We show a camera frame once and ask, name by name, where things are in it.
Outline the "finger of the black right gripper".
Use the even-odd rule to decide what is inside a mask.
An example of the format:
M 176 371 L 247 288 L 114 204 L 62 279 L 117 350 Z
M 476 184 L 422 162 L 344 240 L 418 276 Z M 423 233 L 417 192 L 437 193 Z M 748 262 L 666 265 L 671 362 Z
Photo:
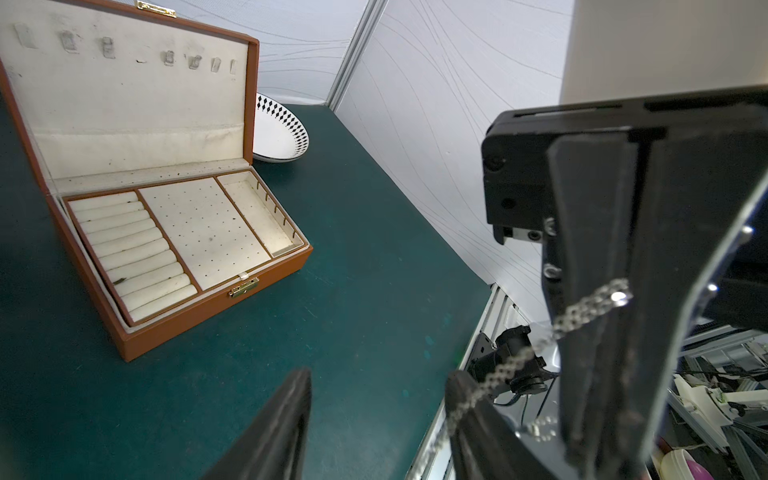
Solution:
M 767 132 L 670 134 L 650 150 L 629 286 L 620 455 L 644 463 L 690 322 L 767 190 Z

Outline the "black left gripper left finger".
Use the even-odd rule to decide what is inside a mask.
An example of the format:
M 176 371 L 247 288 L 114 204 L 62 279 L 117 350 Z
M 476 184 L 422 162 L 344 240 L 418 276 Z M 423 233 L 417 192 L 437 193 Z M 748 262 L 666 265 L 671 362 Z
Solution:
M 300 479 L 312 406 L 311 371 L 291 371 L 205 479 Z

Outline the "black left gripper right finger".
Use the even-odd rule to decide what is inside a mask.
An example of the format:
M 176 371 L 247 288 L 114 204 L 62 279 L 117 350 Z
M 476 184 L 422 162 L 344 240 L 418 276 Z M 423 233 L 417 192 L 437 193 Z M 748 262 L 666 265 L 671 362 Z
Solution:
M 474 406 L 461 412 L 480 385 L 465 371 L 449 375 L 445 385 L 446 421 L 457 479 L 560 479 L 552 468 L 556 453 L 537 454 L 535 443 L 553 438 L 547 423 L 516 426 L 503 416 L 484 393 Z

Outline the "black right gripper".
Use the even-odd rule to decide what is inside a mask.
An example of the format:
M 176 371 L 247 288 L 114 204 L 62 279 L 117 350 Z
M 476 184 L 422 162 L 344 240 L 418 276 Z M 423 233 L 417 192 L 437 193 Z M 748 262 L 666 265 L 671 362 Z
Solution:
M 626 275 L 637 147 L 684 121 L 767 106 L 767 86 L 731 87 L 505 111 L 481 145 L 487 223 L 499 244 L 545 228 L 545 296 L 559 339 L 560 428 L 565 457 L 595 477 L 603 429 L 599 359 L 612 281 Z

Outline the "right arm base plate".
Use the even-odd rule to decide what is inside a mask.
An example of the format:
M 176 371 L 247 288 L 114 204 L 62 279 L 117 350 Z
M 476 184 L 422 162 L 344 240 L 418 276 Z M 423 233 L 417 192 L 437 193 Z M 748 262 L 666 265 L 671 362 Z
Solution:
M 511 393 L 513 398 L 544 393 L 548 382 L 559 376 L 537 353 L 530 325 L 503 330 L 494 340 L 479 333 L 470 350 L 464 370 L 496 398 Z

